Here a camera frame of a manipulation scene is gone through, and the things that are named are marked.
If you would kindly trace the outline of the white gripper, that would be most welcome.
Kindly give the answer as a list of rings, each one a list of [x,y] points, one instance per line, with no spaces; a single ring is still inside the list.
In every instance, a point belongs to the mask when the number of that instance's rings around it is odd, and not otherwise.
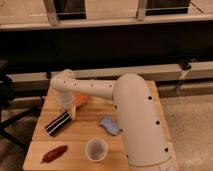
[[[73,93],[58,93],[58,103],[61,111],[67,112],[71,119],[76,117],[76,99]]]

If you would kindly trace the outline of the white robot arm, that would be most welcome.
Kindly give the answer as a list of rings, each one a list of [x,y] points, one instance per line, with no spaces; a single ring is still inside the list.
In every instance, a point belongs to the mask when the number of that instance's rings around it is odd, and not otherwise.
[[[59,93],[79,92],[113,101],[130,171],[177,171],[151,91],[141,76],[79,80],[66,69],[50,85]]]

